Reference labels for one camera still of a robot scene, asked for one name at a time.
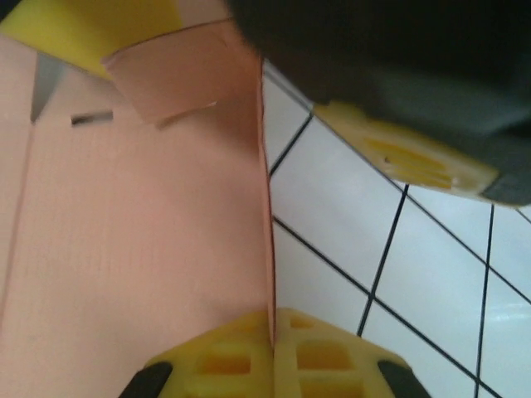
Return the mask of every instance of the black rubber tip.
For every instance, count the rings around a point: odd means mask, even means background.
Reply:
[[[390,361],[378,363],[395,398],[431,398],[411,369]]]
[[[169,362],[145,367],[133,376],[119,398],[158,398],[172,370],[173,366]]]

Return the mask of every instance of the yellow plastic part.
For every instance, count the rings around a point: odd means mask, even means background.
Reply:
[[[181,26],[175,0],[22,0],[0,33],[108,78],[103,57]]]
[[[393,398],[379,361],[396,354],[291,309],[277,311],[275,398]]]
[[[267,312],[252,313],[153,358],[173,371],[158,398],[271,398]]]
[[[314,112],[390,178],[480,199],[499,174],[420,133],[368,119],[351,104],[316,105]]]
[[[153,358],[146,367],[173,367],[158,398],[395,398],[378,363],[411,370],[396,354],[304,313],[278,309],[276,318],[275,352],[260,312]]]

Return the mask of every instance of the tile floor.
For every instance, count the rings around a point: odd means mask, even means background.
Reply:
[[[405,357],[433,398],[531,394],[531,208],[389,181],[265,68],[277,296]]]

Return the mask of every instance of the black grout line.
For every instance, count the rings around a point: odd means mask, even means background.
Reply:
[[[481,318],[480,318],[480,335],[478,338],[478,361],[475,367],[475,389],[474,398],[480,395],[480,378],[481,378],[481,361],[483,358],[483,336],[485,331],[485,311],[487,307],[487,290],[489,288],[490,272],[490,250],[492,248],[492,230],[494,229],[494,205],[490,206],[489,237],[487,240],[487,266],[485,267],[485,278],[483,280],[483,297],[481,298]]]
[[[531,224],[531,220],[529,217],[527,217],[520,209],[516,209],[516,211],[529,223]]]
[[[408,190],[409,190],[409,185],[406,185],[406,187],[404,188],[404,192],[402,193],[402,197],[400,198],[400,201],[398,202],[397,212],[395,213],[395,218],[392,221],[391,229],[389,230],[389,235],[387,236],[387,242],[383,249],[382,258],[380,259],[380,264],[378,265],[376,276],[374,277],[373,286],[371,288],[371,293],[368,296],[367,303],[365,304],[365,309],[363,310],[362,319],[359,322],[358,336],[360,337],[363,335],[363,330],[365,329],[365,325],[367,324],[369,312],[371,311],[373,301],[376,298],[376,290],[378,289],[380,278],[382,278],[383,267],[387,260],[389,249],[391,249],[392,238],[395,236],[395,232],[397,230],[397,225],[398,225],[398,220],[400,220],[400,215],[402,214],[402,208],[404,207],[404,202],[406,201]]]
[[[478,259],[481,263],[486,265],[485,259],[483,259],[480,255],[478,255],[473,249],[471,249],[459,236],[454,234],[447,226],[445,226],[437,217],[435,217],[433,214],[430,213],[429,210],[427,210],[417,199],[414,197],[409,196],[409,200],[412,201],[424,214],[426,214],[428,217],[430,217],[440,228],[446,231],[447,234],[449,234],[454,240],[457,240],[457,242],[463,246],[471,255],[473,255],[476,259]]]
[[[500,394],[498,394],[496,391],[492,389],[492,387],[486,385],[483,381],[480,381],[480,385],[485,388],[494,398],[504,398]]]
[[[302,246],[304,246],[306,249],[311,251],[314,255],[319,257],[322,261],[324,261],[329,267],[331,267],[334,271],[336,271],[338,274],[343,276],[348,282],[356,286],[358,289],[363,291],[365,294],[369,294],[368,289],[365,288],[362,284],[360,284],[356,279],[354,279],[352,276],[350,276],[347,272],[345,272],[341,267],[337,266],[331,259],[329,259],[326,255],[322,254],[320,251],[318,251],[313,245],[311,245],[305,238],[300,236],[295,230],[293,230],[291,227],[286,225],[279,217],[274,216],[273,220],[275,223],[280,226],[284,231],[286,231],[288,234],[290,234],[292,237],[294,237]]]
[[[439,347],[437,344],[435,344],[430,338],[428,338],[427,335],[425,335],[423,332],[415,328],[411,323],[409,323],[405,318],[403,318],[401,315],[399,315],[395,310],[393,310],[391,307],[389,307],[387,304],[385,304],[381,299],[376,297],[374,301],[380,305],[383,309],[385,309],[388,313],[390,313],[394,318],[396,318],[400,323],[402,323],[406,328],[408,328],[411,332],[416,334],[423,342],[425,342],[428,346],[439,352],[444,358],[446,358],[448,361],[453,363],[456,367],[458,367],[463,373],[465,373],[468,377],[475,380],[475,375],[471,371],[469,371],[464,365],[462,365],[459,361],[457,361],[452,355],[450,355],[448,352],[443,350],[441,347]]]
[[[343,271],[341,267],[336,265],[331,259],[329,259],[326,255],[322,254],[317,248],[315,248],[313,245],[311,245],[308,241],[306,241],[305,238],[303,238],[301,235],[299,235],[297,232],[295,232],[291,227],[287,226],[279,217],[274,217],[275,223],[280,226],[284,231],[286,231],[288,234],[290,234],[293,238],[295,238],[300,244],[302,244],[304,247],[306,247],[308,250],[310,250],[314,255],[319,257],[326,265],[328,265],[330,268],[332,268],[334,271],[336,271],[338,274],[343,276],[348,282],[356,286],[358,289],[363,291],[365,294],[369,295],[370,292],[368,289],[366,289],[363,285],[361,285],[356,279],[354,279],[352,276],[350,276],[348,273]],[[430,338],[428,338],[424,333],[422,333],[420,330],[415,328],[411,323],[409,323],[405,318],[403,318],[401,315],[399,315],[396,311],[394,311],[392,308],[390,308],[387,304],[385,304],[381,299],[378,297],[374,298],[374,302],[380,305],[384,311],[389,313],[392,317],[394,317],[398,322],[400,322],[402,325],[404,325],[407,329],[409,329],[413,334],[417,335],[423,342],[425,342],[428,346],[433,348],[435,351],[439,352],[446,360],[448,360],[450,363],[452,363],[454,366],[456,366],[460,371],[465,373],[468,377],[470,377],[473,381],[477,380],[477,377],[469,371],[466,367],[461,365],[460,362],[458,362],[454,357],[452,357],[448,352],[443,350],[441,347],[439,347],[437,344],[435,344]],[[496,393],[490,386],[488,386],[484,381],[479,380],[480,385],[485,388],[490,394],[494,396],[494,398],[503,398],[498,393]]]
[[[294,93],[289,87],[287,87],[282,81],[280,81],[275,75],[268,70],[264,70],[264,76],[271,80],[279,89],[284,91],[294,102],[296,102],[301,108],[310,112],[311,106],[306,104],[296,93]]]
[[[520,296],[521,299],[523,299],[525,302],[527,302],[529,305],[531,305],[531,299],[529,299],[528,296],[526,296],[524,293],[522,293],[519,289],[516,288],[513,284],[511,284],[502,274],[500,274],[496,269],[492,268],[492,265],[489,267],[489,269],[492,271],[493,274],[495,274],[498,278],[504,281],[504,283],[509,286],[518,296]]]
[[[276,159],[275,163],[273,164],[273,167],[270,171],[270,177],[273,177],[275,172],[278,170],[282,162],[284,162],[284,159],[286,156],[288,156],[288,153],[290,153],[290,150],[295,146],[297,141],[299,140],[302,133],[306,130],[309,123],[313,120],[314,116],[312,114],[309,114],[306,120],[300,125],[299,129],[293,136],[293,138],[290,140],[290,142],[286,145],[280,156]]]
[[[487,264],[487,262],[481,258],[475,251],[473,251],[460,237],[454,234],[447,226],[445,226],[441,221],[439,221],[435,216],[433,216],[421,203],[417,201],[414,197],[409,196],[409,200],[412,201],[423,213],[430,217],[440,228],[442,228],[448,235],[450,235],[454,240],[456,240],[461,246],[463,246],[471,255],[473,255],[478,261],[490,269],[496,276],[505,282],[518,296],[520,296],[527,303],[531,304],[531,299],[517,289],[512,283],[510,283],[500,272],[498,272],[492,265]]]

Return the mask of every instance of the cardboard box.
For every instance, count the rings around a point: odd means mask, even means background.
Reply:
[[[244,313],[269,306],[274,330],[261,63],[215,23],[114,54],[121,93],[66,70],[34,124],[36,53],[0,39],[0,396],[118,396]],[[217,60],[235,79],[212,89]]]

